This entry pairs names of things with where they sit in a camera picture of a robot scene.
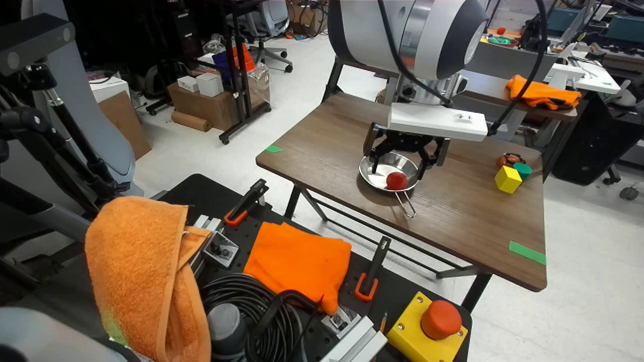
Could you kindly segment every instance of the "green tape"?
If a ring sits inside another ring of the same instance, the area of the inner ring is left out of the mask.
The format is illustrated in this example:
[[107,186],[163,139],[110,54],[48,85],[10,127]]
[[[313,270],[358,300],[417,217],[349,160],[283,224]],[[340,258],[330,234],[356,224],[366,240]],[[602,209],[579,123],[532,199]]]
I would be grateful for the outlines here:
[[279,148],[278,146],[273,146],[270,145],[269,147],[266,147],[266,150],[270,153],[277,153],[277,152],[282,152],[283,150]]
[[509,249],[510,251],[513,251],[521,256],[525,256],[528,259],[532,259],[539,264],[545,265],[545,254],[532,250],[525,245],[519,244],[517,242],[510,242]]

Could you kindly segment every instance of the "red button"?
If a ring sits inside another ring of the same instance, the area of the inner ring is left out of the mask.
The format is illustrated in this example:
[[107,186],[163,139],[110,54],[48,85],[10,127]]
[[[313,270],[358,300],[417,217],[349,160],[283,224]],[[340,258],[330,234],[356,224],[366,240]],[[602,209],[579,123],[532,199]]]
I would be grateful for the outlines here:
[[431,339],[445,339],[456,334],[461,325],[456,307],[444,300],[432,302],[421,317],[421,329]]

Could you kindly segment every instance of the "metal bowl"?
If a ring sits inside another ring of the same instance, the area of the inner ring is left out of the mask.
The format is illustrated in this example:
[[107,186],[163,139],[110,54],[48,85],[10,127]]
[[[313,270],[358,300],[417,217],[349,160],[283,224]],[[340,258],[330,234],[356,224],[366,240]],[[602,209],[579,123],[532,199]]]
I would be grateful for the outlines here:
[[[360,175],[363,179],[375,187],[376,189],[386,191],[388,193],[398,193],[409,191],[418,184],[418,167],[405,156],[397,153],[389,152],[382,156],[375,168],[375,173],[372,173],[373,162],[368,157],[363,157],[360,161]],[[389,190],[387,188],[387,176],[394,172],[402,172],[407,176],[407,188],[402,190]]]

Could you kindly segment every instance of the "yellow cube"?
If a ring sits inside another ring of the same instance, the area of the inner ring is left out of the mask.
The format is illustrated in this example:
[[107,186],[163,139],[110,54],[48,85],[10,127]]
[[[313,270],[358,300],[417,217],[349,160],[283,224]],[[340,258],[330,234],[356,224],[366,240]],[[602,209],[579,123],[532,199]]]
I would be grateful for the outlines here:
[[494,176],[494,181],[497,183],[497,187],[501,191],[505,191],[509,194],[514,193],[519,187],[521,182],[521,176],[519,172],[512,167],[502,166],[498,170],[497,175]]

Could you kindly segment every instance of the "wooden table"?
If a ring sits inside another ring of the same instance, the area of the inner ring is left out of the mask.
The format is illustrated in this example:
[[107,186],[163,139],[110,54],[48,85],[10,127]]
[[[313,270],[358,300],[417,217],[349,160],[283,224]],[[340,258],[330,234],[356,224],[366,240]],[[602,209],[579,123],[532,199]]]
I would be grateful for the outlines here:
[[[391,194],[372,189],[358,173],[369,124],[386,124],[388,112],[382,104],[344,93],[331,95],[274,143],[283,151],[264,151],[257,157],[257,165],[295,184],[285,216],[292,216],[301,192],[325,221],[332,221],[318,204],[329,205],[313,199],[307,191],[311,189],[471,263],[437,273],[443,278],[477,275],[463,302],[468,310],[492,274],[531,291],[544,289],[545,266],[508,249],[515,241],[545,253],[539,152],[493,138],[452,140],[445,164],[429,170],[413,190],[418,216],[407,218]],[[494,182],[495,161],[505,152],[521,154],[534,170],[512,195],[499,191]]]

